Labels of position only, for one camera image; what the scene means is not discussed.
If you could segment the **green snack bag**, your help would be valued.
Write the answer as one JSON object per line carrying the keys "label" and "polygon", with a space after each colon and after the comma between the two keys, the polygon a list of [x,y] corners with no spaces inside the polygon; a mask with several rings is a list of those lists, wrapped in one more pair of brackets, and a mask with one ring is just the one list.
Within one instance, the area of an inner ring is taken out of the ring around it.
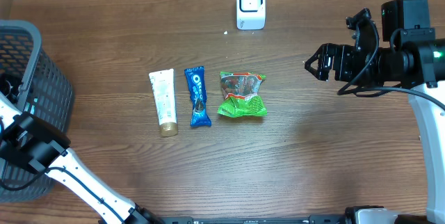
{"label": "green snack bag", "polygon": [[219,106],[218,114],[229,118],[266,116],[267,109],[258,94],[265,79],[266,75],[251,72],[221,72],[224,102]]}

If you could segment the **white cream tube gold cap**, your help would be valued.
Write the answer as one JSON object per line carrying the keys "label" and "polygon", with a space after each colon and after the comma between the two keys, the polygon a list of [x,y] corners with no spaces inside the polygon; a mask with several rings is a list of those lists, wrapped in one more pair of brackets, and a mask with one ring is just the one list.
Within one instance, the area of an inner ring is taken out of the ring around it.
{"label": "white cream tube gold cap", "polygon": [[152,92],[156,105],[162,137],[178,134],[176,100],[175,100],[175,71],[173,69],[149,73]]}

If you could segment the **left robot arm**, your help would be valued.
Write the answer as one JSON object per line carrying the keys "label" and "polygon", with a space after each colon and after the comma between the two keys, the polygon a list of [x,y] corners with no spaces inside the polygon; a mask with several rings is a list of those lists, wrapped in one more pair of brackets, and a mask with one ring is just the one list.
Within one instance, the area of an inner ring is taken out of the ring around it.
{"label": "left robot arm", "polygon": [[65,185],[102,219],[100,223],[162,223],[146,208],[120,195],[89,170],[70,147],[69,138],[57,127],[29,111],[19,111],[22,82],[9,74],[1,75],[1,158],[30,173],[33,177],[22,186],[7,191],[21,191],[43,175]]}

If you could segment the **blue Oreo cookie pack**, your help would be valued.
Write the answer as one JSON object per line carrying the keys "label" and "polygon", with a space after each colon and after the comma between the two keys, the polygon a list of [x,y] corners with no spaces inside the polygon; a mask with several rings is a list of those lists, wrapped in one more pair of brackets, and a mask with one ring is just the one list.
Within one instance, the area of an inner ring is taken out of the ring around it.
{"label": "blue Oreo cookie pack", "polygon": [[207,115],[207,91],[204,80],[204,66],[192,67],[184,70],[190,98],[193,105],[191,127],[211,126]]}

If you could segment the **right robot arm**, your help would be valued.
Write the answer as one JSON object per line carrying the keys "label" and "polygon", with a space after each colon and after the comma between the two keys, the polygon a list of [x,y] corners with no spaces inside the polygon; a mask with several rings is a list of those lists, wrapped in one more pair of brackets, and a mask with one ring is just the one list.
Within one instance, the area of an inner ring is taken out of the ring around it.
{"label": "right robot arm", "polygon": [[326,81],[345,82],[338,95],[379,97],[405,93],[419,128],[428,198],[423,216],[382,206],[346,208],[339,223],[444,222],[444,40],[430,25],[428,0],[393,0],[381,6],[382,32],[364,8],[346,18],[354,45],[321,45],[305,69]]}

